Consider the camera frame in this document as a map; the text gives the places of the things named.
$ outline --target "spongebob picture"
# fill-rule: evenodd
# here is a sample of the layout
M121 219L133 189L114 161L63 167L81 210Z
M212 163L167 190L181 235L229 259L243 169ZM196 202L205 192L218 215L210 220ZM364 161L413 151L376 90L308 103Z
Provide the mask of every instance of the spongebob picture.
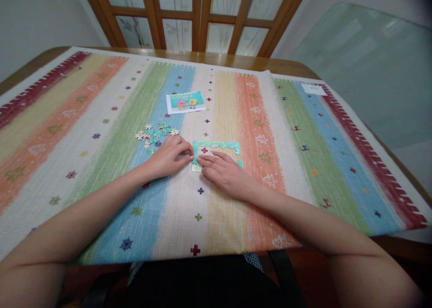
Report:
M169 114L206 110L201 91L170 94L166 96L166 100Z
M197 105L197 99L190 99L189 100L189 108L190 109L196 109L196 106Z

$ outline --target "finger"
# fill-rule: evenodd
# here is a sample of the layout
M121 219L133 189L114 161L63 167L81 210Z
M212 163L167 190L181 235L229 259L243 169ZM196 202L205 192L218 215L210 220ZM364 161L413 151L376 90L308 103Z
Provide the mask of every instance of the finger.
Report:
M171 143L174 145L180 144L181 140L183 139L183 137L181 137L180 135L176 135L176 136L170 135L170 137L171 137Z
M219 164L219 165L221 165L223 167L226 167L227 164L228 164L225 160L223 160L223 159L221 159L219 157L216 157L216 156L210 156L210 155L201 154L199 157L202 158L202 159L204 159L204 160L206 160L206 161L217 163L217 164Z
M178 160L176 162L176 165L178 166L178 169L181 169L186 164L190 163L194 159L193 156L185 156L181 160Z
M221 174L213 168L205 167L201 173L210 181L217 183L222 178Z
M198 160L198 163L200 165L202 165L204 167L209 167L209 168L215 169L219 173L221 173L221 169L223 169L223 166L221 166L221 165L219 165L217 163L214 163L214 162L210 162L210 161L204 160L204 159L202 159L200 157L198 157L197 160Z
M189 145L189 147L188 147L189 155L194 155L194 150L193 150L194 148L192 147L192 145L189 142L187 142L183 137L181 137L181 142L188 144Z
M169 136L165 139L165 142L163 142L163 143L164 143L164 144L171 144L173 138L174 138L174 136L169 135Z
M178 152L178 154L180 154L181 152L187 151L187 150L189 150L189 152L190 152L191 148L192 148L192 146L188 142L180 143L180 144L177 144L175 146L176 152Z
M228 163L235 163L235 161L229 155L226 155L225 153L212 151L212 154L224 159Z

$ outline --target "wooden door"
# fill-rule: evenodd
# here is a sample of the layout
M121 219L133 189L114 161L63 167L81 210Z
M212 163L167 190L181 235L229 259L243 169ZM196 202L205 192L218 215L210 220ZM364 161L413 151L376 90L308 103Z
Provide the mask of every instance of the wooden door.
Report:
M270 57L302 0L88 0L111 46Z

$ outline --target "wooden table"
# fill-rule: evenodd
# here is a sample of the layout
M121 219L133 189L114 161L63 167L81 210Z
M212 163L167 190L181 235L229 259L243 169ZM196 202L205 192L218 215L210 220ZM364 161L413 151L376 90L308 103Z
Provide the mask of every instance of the wooden table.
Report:
M204 63L211 65L219 65L224 67L234 67L244 70L253 71L266 71L269 70L274 74L283 74L290 76L300 76L310 79L318 79L317 76L307 66L294 61L286 61L272 58L254 58L249 56L237 56L227 54L214 54L214 53L197 53L197 52L170 52L165 50L153 50L153 49L133 49L133 48L119 48L119 47L92 47L101 50L110 50L113 52L129 53L137 55L154 56L159 58L169 58L179 61ZM54 58L59 56L68 50L69 47L56 47L49 49L29 63L24 65L5 81L0 83L0 95L26 79L32 73L37 71L39 68L52 61ZM425 201L432 207L432 200L417 179L408 171L408 169L401 163L401 161L375 136L377 140L386 149L390 157L396 162L400 170L406 175L408 180L414 185L420 195ZM405 259L414 260L417 262L428 263L432 257L432 245L423 244L414 241L409 241L397 237L380 236L373 237L373 240L378 243L383 249L389 254L399 256Z

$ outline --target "hand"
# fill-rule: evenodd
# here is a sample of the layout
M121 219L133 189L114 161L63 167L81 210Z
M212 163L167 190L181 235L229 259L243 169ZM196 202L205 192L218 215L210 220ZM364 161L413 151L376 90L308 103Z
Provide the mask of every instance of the hand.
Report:
M200 155L198 163L203 166L201 173L224 194L233 199L251 200L255 189L260 186L231 157L222 152L215 156Z
M189 151L189 155L176 160L181 152ZM160 148L146 162L141 164L151 172L151 180L173 174L194 159L192 145L180 135L168 136Z

